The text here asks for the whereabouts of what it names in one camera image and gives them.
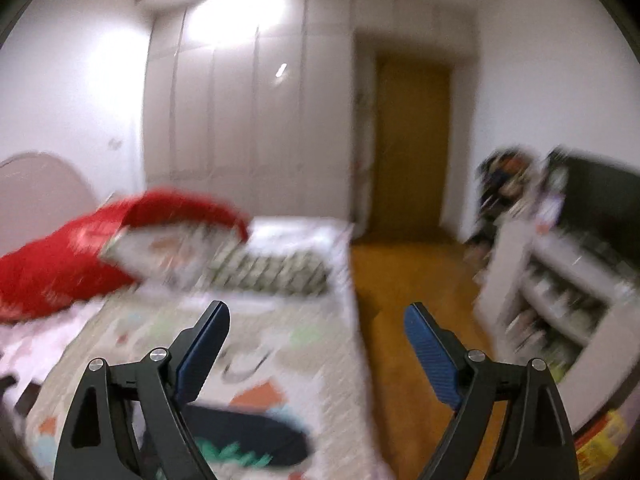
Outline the yellow package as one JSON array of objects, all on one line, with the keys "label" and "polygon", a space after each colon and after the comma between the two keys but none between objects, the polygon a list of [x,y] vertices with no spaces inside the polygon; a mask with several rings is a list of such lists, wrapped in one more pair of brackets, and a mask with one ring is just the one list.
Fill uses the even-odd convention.
[{"label": "yellow package", "polygon": [[579,478],[599,478],[620,452],[628,434],[628,425],[619,411],[609,410],[598,418],[575,442]]}]

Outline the white shelf unit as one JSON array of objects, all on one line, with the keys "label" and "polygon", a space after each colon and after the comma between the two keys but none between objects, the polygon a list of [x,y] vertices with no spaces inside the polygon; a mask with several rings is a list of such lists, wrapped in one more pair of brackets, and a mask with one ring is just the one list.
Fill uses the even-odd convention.
[{"label": "white shelf unit", "polygon": [[604,408],[639,362],[639,289],[559,231],[505,214],[474,315],[496,360],[546,362],[573,432]]}]

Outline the white bed sheet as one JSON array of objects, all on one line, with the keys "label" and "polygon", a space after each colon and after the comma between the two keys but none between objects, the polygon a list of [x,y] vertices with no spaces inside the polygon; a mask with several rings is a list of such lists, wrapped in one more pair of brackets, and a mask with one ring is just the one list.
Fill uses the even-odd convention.
[{"label": "white bed sheet", "polygon": [[102,309],[104,300],[75,302],[58,313],[15,325],[1,325],[1,377],[16,384],[2,394],[14,406],[30,384],[41,385],[66,347]]}]

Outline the large red pillow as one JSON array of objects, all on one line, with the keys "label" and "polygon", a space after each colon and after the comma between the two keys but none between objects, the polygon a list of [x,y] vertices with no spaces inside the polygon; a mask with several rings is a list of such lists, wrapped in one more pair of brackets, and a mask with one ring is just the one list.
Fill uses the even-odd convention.
[{"label": "large red pillow", "polygon": [[67,222],[50,235],[1,257],[1,321],[46,318],[79,300],[114,292],[137,280],[101,259],[120,230],[183,221],[204,222],[248,240],[250,217],[204,194],[159,188]]}]

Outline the grey floral pillow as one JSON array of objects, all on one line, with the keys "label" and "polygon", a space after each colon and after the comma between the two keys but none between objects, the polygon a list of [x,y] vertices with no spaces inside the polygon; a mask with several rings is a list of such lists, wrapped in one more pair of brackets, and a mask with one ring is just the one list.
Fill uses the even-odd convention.
[{"label": "grey floral pillow", "polygon": [[122,228],[103,246],[100,259],[139,282],[188,290],[216,255],[240,243],[236,229],[207,223]]}]

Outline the heart patterned quilt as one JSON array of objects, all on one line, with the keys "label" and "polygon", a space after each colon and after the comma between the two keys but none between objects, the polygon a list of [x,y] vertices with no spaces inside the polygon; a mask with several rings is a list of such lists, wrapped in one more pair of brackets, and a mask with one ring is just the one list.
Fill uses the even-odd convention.
[{"label": "heart patterned quilt", "polygon": [[352,226],[126,229],[137,284],[66,344],[24,442],[47,479],[386,479],[349,266]]}]

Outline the green white dotted pillow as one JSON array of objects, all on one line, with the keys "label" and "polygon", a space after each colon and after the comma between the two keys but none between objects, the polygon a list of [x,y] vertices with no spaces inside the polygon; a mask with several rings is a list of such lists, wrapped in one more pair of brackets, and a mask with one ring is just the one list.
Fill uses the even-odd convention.
[{"label": "green white dotted pillow", "polygon": [[329,291],[329,269],[311,250],[270,254],[230,245],[207,263],[198,284],[271,296],[315,297]]}]

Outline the black television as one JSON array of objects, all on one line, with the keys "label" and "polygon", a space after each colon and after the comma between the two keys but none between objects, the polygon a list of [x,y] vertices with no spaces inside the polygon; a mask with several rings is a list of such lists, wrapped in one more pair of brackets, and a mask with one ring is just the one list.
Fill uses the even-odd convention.
[{"label": "black television", "polygon": [[638,262],[639,175],[559,148],[549,154],[548,168],[566,174],[559,227]]}]

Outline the pink headboard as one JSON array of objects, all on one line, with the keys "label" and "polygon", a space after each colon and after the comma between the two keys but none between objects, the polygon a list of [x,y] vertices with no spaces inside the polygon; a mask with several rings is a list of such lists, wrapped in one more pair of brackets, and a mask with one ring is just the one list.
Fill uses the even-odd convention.
[{"label": "pink headboard", "polygon": [[80,172],[48,153],[22,153],[4,160],[0,185],[3,255],[98,208]]}]

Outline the brown wooden door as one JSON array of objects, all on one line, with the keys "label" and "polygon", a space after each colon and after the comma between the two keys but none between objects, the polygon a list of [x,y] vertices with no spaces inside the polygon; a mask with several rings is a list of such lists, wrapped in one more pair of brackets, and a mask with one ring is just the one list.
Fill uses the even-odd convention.
[{"label": "brown wooden door", "polygon": [[425,240],[438,231],[450,133],[449,67],[380,56],[369,233]]}]

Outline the white wardrobe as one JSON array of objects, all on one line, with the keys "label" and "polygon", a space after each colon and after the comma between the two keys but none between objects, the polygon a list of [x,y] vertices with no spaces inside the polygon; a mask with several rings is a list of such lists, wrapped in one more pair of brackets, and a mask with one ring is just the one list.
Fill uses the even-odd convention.
[{"label": "white wardrobe", "polygon": [[158,16],[146,184],[249,214],[347,218],[353,34],[352,0],[205,0]]}]

